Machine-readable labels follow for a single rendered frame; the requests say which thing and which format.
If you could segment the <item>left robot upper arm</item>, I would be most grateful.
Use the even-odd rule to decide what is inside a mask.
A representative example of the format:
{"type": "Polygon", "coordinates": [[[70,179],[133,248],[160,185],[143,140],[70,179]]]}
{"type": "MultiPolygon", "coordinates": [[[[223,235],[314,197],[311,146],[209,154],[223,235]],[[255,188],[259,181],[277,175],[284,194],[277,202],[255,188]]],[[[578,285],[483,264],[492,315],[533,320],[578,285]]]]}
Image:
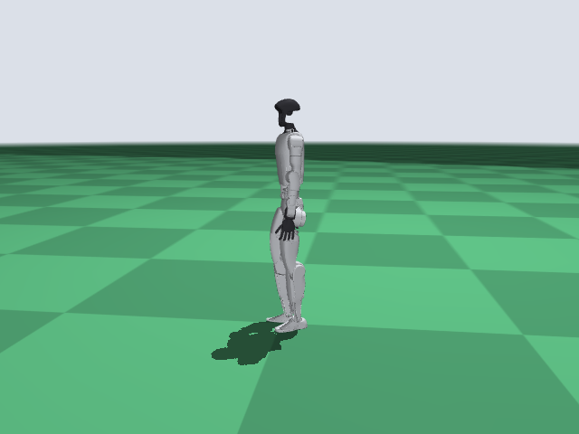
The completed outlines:
{"type": "Polygon", "coordinates": [[[299,179],[301,177],[301,164],[302,164],[302,149],[304,146],[303,137],[297,135],[291,135],[288,138],[288,148],[289,148],[289,163],[291,165],[291,171],[287,172],[285,175],[286,181],[290,182],[290,173],[297,172],[299,174],[299,179]]]}

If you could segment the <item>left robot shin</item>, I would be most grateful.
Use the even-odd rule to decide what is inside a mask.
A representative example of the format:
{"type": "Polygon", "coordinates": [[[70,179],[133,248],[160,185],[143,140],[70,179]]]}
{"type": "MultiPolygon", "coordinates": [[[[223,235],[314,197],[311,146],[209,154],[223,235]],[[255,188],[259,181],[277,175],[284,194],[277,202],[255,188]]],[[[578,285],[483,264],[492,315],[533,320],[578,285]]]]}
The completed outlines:
{"type": "Polygon", "coordinates": [[[302,265],[296,265],[292,277],[286,270],[286,286],[289,299],[291,316],[294,322],[300,322],[301,303],[305,291],[305,268],[302,265]],[[294,314],[294,318],[293,318],[294,314]],[[296,320],[297,318],[297,320],[296,320]],[[299,321],[298,321],[299,320],[299,321]]]}

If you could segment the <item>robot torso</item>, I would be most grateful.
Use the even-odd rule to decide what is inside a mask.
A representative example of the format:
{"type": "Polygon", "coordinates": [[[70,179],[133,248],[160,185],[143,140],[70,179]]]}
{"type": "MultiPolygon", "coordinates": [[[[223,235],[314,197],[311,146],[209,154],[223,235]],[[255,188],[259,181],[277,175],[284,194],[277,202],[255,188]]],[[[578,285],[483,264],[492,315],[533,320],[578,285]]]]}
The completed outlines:
{"type": "MultiPolygon", "coordinates": [[[[279,136],[277,137],[277,140],[276,140],[276,144],[275,144],[275,156],[276,156],[276,162],[277,162],[278,177],[279,177],[279,182],[282,185],[289,185],[290,184],[285,179],[286,173],[291,171],[290,151],[288,148],[288,138],[291,135],[297,135],[297,136],[302,137],[301,133],[294,132],[294,129],[293,129],[293,132],[291,131],[291,129],[287,129],[286,131],[287,131],[287,133],[279,134],[279,136]]],[[[304,140],[304,138],[303,138],[303,140],[304,140]]],[[[304,146],[302,149],[302,164],[301,164],[300,184],[303,184],[303,177],[304,177],[304,146]]],[[[282,211],[282,214],[284,215],[285,209],[286,209],[286,200],[288,199],[288,197],[287,197],[287,191],[288,190],[287,190],[287,188],[283,188],[283,191],[284,191],[284,198],[281,199],[281,211],[282,211]]],[[[297,200],[297,206],[303,211],[304,205],[303,205],[302,198],[299,197],[299,192],[298,192],[298,198],[296,200],[297,200]]]]}

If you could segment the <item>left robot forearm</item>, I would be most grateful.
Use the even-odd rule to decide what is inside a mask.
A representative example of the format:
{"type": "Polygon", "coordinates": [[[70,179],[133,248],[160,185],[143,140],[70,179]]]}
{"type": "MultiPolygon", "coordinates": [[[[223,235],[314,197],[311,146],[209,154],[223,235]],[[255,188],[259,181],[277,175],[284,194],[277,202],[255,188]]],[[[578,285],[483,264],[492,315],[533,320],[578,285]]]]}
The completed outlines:
{"type": "Polygon", "coordinates": [[[297,198],[298,198],[298,191],[300,188],[300,179],[299,174],[297,172],[292,172],[289,174],[289,185],[287,186],[287,197],[286,200],[286,207],[287,216],[294,217],[296,206],[297,206],[297,198]]]}

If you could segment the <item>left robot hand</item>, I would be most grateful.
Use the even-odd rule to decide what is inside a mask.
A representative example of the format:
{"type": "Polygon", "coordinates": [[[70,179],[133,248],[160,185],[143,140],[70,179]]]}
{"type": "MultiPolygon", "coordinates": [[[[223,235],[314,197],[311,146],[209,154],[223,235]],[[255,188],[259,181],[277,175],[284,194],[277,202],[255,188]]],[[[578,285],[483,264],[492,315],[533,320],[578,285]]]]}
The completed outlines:
{"type": "Polygon", "coordinates": [[[282,232],[281,232],[281,235],[280,235],[280,237],[279,237],[279,240],[282,239],[283,233],[285,232],[283,241],[285,241],[286,238],[287,238],[287,232],[289,233],[289,235],[288,235],[288,241],[290,240],[290,233],[291,233],[291,232],[292,232],[291,239],[292,239],[292,240],[294,239],[295,224],[294,224],[294,221],[293,221],[293,220],[295,219],[296,212],[295,212],[294,217],[287,217],[287,210],[288,210],[288,208],[286,207],[285,213],[284,213],[284,218],[285,218],[285,220],[282,222],[282,225],[275,231],[275,233],[278,233],[278,231],[279,231],[280,229],[282,229],[282,232]]]}

